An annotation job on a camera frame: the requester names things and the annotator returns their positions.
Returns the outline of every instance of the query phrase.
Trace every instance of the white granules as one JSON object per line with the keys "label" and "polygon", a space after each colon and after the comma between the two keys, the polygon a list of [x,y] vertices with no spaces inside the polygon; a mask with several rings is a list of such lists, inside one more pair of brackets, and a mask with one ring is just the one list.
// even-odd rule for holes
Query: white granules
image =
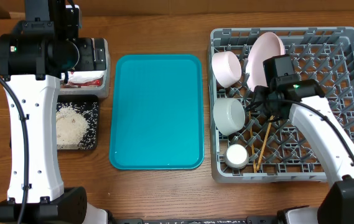
{"label": "white granules", "polygon": [[57,144],[60,149],[75,149],[83,140],[89,125],[83,115],[77,113],[72,106],[62,107],[56,115]]}

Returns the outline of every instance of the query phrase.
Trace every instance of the black container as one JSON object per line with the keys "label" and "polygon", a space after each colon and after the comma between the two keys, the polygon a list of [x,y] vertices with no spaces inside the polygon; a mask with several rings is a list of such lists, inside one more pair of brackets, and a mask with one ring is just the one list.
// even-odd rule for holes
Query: black container
{"label": "black container", "polygon": [[83,115],[89,125],[89,130],[84,134],[79,146],[70,149],[61,149],[58,145],[58,150],[94,150],[98,145],[98,131],[100,118],[100,104],[98,97],[95,95],[60,95],[58,97],[57,112],[64,106],[72,106],[72,108]]}

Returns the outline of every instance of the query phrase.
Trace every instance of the wooden table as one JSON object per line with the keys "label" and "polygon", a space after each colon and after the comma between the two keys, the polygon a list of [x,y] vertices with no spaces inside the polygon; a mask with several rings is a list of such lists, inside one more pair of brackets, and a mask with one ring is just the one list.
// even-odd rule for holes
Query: wooden table
{"label": "wooden table", "polygon": [[[16,21],[0,21],[0,35]],[[84,186],[88,201],[117,218],[238,218],[274,215],[299,205],[319,206],[325,183],[218,184],[210,169],[210,112],[207,47],[221,27],[353,26],[354,11],[212,14],[196,16],[86,17],[82,37],[104,37],[111,53],[111,94],[101,102],[98,147],[93,152],[59,152],[65,186]],[[203,164],[195,170],[120,171],[109,162],[114,68],[126,54],[194,54],[202,61],[205,140]],[[9,113],[0,86],[0,201],[11,175]]]}

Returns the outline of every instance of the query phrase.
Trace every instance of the white round object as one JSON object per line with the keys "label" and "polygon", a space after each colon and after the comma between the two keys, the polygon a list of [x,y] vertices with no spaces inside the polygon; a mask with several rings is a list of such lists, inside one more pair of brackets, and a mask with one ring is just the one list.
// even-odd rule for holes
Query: white round object
{"label": "white round object", "polygon": [[241,77],[241,65],[233,52],[215,53],[212,68],[216,80],[225,88],[239,81]]}
{"label": "white round object", "polygon": [[234,144],[226,150],[224,154],[224,161],[228,167],[242,169],[249,162],[249,154],[243,146]]}
{"label": "white round object", "polygon": [[258,85],[268,86],[263,62],[278,55],[284,55],[284,45],[276,34],[267,32],[258,37],[250,50],[246,66],[246,73],[250,74],[247,85],[251,91]]}
{"label": "white round object", "polygon": [[214,103],[213,118],[218,130],[228,136],[245,125],[245,109],[237,99],[220,98]]}

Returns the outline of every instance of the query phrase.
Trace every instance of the wood grain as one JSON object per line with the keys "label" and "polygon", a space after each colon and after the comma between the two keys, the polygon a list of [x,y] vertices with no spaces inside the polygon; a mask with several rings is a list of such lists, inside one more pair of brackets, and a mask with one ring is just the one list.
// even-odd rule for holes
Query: wood grain
{"label": "wood grain", "polygon": [[[0,21],[0,35],[16,21]],[[89,202],[118,218],[226,218],[272,215],[299,205],[317,206],[327,184],[218,184],[210,168],[210,109],[207,48],[219,27],[353,26],[354,12],[290,12],[197,16],[87,17],[82,37],[104,37],[111,53],[111,94],[101,102],[98,147],[92,152],[59,152],[65,186],[84,186]],[[205,160],[195,170],[120,171],[109,162],[109,137],[116,62],[126,54],[194,54],[202,62],[205,110]],[[9,115],[0,86],[0,201],[11,174]]]}

